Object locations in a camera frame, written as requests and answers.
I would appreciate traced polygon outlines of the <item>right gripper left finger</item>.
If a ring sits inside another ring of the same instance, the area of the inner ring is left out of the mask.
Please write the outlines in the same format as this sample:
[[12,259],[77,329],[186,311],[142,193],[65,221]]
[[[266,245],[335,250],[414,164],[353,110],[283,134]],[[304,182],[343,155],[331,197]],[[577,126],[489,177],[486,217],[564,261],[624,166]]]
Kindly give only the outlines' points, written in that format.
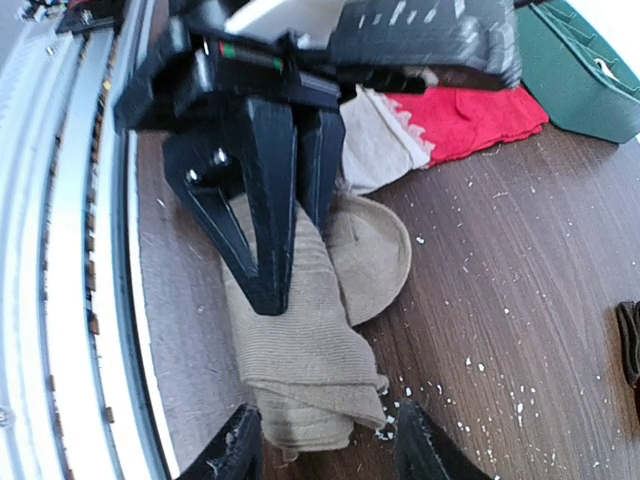
[[261,415],[243,403],[177,480],[259,480],[263,478]]

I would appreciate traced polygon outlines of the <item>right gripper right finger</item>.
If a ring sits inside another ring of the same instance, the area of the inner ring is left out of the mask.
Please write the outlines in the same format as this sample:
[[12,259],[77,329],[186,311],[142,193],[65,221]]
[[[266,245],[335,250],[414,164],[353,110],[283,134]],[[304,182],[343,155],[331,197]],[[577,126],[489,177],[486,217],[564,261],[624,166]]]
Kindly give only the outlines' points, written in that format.
[[399,479],[490,479],[413,400],[403,401],[398,410],[395,456]]

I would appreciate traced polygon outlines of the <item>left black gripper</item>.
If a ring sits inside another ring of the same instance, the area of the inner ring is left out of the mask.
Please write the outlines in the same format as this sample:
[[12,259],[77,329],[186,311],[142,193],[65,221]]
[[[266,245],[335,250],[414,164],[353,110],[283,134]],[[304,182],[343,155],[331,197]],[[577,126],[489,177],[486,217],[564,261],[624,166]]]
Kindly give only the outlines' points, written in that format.
[[[224,32],[242,5],[170,2],[114,106],[115,124],[176,132],[204,123],[165,141],[165,178],[254,311],[277,316],[288,306],[295,189],[321,234],[327,224],[345,138],[341,114],[327,109],[341,89],[303,66],[288,34],[264,43]],[[286,104],[306,106],[295,125]]]

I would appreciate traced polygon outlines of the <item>red sock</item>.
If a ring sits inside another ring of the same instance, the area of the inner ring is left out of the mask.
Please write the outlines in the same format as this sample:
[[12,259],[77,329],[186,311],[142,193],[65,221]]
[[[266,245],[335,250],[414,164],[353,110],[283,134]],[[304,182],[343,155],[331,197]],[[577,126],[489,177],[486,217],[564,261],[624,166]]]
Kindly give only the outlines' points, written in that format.
[[372,193],[412,170],[525,140],[549,122],[522,87],[499,92],[436,87],[420,95],[359,88],[341,114],[346,136],[338,186],[355,195]]

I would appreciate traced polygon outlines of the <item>beige sock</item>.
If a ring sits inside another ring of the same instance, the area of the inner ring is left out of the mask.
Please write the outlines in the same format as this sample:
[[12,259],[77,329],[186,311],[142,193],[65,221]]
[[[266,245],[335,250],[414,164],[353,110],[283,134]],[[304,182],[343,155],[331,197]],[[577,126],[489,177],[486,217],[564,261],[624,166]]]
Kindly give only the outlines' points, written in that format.
[[344,449],[355,425],[381,429],[389,386],[355,328],[389,307],[412,262],[406,226],[373,200],[337,193],[327,230],[296,210],[288,308],[257,314],[222,268],[242,383],[261,412],[266,440],[286,459]]

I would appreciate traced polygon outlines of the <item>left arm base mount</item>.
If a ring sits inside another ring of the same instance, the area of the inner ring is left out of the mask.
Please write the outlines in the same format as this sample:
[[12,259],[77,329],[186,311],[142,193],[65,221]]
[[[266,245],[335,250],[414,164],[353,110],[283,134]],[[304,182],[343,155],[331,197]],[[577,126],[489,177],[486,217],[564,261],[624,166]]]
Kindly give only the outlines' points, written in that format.
[[57,20],[57,34],[84,34],[121,28],[128,6],[125,0],[28,0],[17,13],[23,21]]

